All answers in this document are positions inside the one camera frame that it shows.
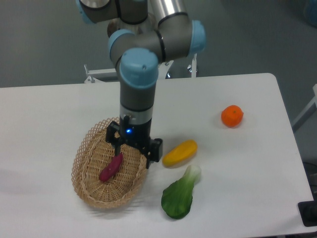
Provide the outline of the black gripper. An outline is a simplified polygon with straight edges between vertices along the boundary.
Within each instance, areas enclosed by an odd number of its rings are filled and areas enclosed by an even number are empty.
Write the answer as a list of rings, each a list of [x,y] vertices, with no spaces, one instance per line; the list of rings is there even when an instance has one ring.
[[[147,158],[146,169],[151,163],[158,163],[163,153],[163,140],[160,138],[151,139],[151,123],[131,124],[128,116],[119,118],[119,123],[112,121],[106,129],[106,142],[114,146],[114,155],[118,156],[121,145],[126,144],[145,153]]]

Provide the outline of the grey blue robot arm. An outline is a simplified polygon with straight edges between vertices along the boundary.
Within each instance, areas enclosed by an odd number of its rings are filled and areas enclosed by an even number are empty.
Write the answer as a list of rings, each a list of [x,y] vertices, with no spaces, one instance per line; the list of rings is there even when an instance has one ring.
[[[108,40],[109,57],[120,83],[119,122],[111,122],[106,141],[119,154],[122,144],[138,149],[147,163],[162,157],[162,140],[151,139],[159,64],[203,51],[206,32],[191,20],[181,0],[79,0],[85,22],[119,19],[124,26]]]

